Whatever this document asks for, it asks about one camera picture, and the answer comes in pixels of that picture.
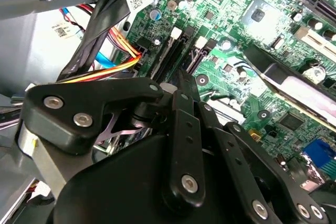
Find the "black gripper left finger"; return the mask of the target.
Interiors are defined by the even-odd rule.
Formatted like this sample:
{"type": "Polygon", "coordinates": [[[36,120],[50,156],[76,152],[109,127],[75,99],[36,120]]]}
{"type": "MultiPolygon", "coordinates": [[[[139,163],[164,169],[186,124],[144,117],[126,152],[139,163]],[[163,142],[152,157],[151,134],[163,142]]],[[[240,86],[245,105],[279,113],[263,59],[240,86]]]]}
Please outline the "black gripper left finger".
{"type": "Polygon", "coordinates": [[[201,137],[194,77],[180,71],[172,91],[150,78],[48,84],[28,91],[19,147],[56,199],[81,171],[152,136],[164,136],[179,159],[183,137],[201,137]]]}

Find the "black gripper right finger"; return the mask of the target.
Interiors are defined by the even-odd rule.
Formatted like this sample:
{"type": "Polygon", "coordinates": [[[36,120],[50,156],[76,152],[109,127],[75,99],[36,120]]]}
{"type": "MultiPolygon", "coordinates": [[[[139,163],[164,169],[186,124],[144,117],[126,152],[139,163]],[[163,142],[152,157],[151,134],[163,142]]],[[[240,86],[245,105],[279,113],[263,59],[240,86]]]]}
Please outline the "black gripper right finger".
{"type": "Polygon", "coordinates": [[[202,127],[212,139],[215,156],[228,170],[241,223],[329,223],[309,194],[238,124],[222,126],[214,110],[198,104],[202,127]]]}

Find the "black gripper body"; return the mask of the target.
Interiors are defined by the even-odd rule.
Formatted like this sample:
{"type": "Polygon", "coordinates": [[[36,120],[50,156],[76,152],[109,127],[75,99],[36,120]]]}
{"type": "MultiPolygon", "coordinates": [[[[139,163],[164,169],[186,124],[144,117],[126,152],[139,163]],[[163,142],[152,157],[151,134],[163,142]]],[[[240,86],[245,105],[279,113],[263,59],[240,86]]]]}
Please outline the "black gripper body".
{"type": "MultiPolygon", "coordinates": [[[[179,159],[152,136],[74,176],[50,223],[241,223],[233,183],[212,139],[183,137],[179,159]]],[[[335,223],[335,193],[309,195],[335,223]]]]}

